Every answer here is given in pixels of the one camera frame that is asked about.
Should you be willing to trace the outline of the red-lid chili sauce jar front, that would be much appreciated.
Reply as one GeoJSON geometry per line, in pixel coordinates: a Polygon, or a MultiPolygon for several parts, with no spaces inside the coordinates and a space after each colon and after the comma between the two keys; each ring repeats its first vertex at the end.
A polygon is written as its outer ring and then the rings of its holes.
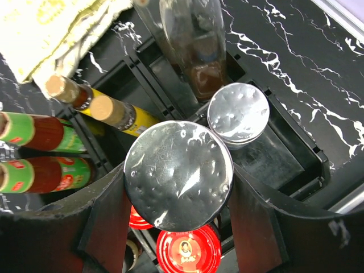
{"type": "Polygon", "coordinates": [[[153,226],[151,224],[149,224],[145,219],[143,219],[137,213],[135,208],[133,206],[131,206],[129,227],[132,229],[145,230],[145,229],[150,229],[153,226]]]}

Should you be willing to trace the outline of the yellow-label beige-cap bottle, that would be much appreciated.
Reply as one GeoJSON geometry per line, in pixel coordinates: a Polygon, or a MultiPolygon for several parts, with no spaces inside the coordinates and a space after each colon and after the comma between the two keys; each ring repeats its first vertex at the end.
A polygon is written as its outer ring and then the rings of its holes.
{"type": "Polygon", "coordinates": [[[100,91],[61,75],[52,75],[45,84],[52,98],[70,104],[76,111],[91,116],[90,103],[94,98],[104,95],[100,91]]]}
{"type": "Polygon", "coordinates": [[[135,137],[159,123],[149,112],[106,95],[94,98],[89,110],[94,119],[135,137]]]}

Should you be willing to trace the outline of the yellow-cap green-label bottle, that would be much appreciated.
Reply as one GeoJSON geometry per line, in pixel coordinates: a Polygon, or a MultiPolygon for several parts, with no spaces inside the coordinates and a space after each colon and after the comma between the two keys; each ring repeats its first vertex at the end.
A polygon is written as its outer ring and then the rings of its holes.
{"type": "Polygon", "coordinates": [[[51,193],[87,186],[94,167],[83,158],[41,156],[1,162],[1,193],[51,193]]]}
{"type": "Polygon", "coordinates": [[[75,154],[86,151],[69,121],[47,115],[2,111],[1,141],[39,151],[75,154]]]}

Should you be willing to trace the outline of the black-cap spice bottle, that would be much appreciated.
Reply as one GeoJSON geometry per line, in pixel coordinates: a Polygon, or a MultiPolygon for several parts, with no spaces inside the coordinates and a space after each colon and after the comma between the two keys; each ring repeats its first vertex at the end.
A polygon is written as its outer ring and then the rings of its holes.
{"type": "Polygon", "coordinates": [[[123,260],[122,272],[124,273],[132,270],[135,267],[138,258],[139,258],[138,245],[134,241],[128,239],[126,241],[126,249],[123,260]]]}

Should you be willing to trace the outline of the red-lid chili sauce jar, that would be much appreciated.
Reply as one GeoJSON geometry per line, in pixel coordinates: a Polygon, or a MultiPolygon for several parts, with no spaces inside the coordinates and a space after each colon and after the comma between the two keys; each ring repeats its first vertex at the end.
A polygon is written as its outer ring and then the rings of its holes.
{"type": "Polygon", "coordinates": [[[150,229],[153,226],[151,224],[149,224],[145,219],[143,219],[137,213],[135,208],[133,206],[131,206],[129,227],[132,229],[145,230],[145,229],[150,229]]]}
{"type": "Polygon", "coordinates": [[[215,224],[186,232],[161,231],[156,256],[163,272],[217,272],[222,247],[215,224]]]}

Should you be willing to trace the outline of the yellow-cap green-label bottle front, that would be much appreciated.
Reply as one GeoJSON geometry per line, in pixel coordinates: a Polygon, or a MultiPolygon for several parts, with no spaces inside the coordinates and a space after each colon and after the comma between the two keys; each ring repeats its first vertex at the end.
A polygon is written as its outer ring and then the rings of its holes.
{"type": "Polygon", "coordinates": [[[94,167],[83,158],[41,156],[1,162],[1,193],[51,193],[87,186],[94,167]]]}

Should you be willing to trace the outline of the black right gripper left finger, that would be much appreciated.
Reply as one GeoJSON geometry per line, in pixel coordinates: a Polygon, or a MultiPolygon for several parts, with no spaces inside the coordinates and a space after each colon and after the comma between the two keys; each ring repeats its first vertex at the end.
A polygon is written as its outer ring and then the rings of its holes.
{"type": "Polygon", "coordinates": [[[130,203],[123,164],[42,210],[1,213],[1,272],[122,272],[130,203]]]}

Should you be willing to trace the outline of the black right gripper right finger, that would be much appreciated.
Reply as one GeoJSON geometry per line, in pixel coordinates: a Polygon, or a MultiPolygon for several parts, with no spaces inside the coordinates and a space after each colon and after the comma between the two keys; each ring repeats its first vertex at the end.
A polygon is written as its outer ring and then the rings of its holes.
{"type": "Polygon", "coordinates": [[[238,165],[229,210],[240,272],[363,272],[363,210],[312,207],[238,165]]]}

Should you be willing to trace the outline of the white-lid granule jar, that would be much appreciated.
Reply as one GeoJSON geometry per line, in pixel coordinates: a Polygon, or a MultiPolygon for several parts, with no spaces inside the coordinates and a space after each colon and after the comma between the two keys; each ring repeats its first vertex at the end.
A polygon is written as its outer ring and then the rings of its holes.
{"type": "Polygon", "coordinates": [[[230,150],[239,150],[264,132],[270,106],[256,86],[235,82],[220,88],[210,99],[206,118],[210,129],[230,150]]]}
{"type": "Polygon", "coordinates": [[[164,121],[143,132],[123,165],[125,190],[153,227],[184,232],[210,223],[233,187],[234,166],[225,143],[190,121],[164,121]]]}

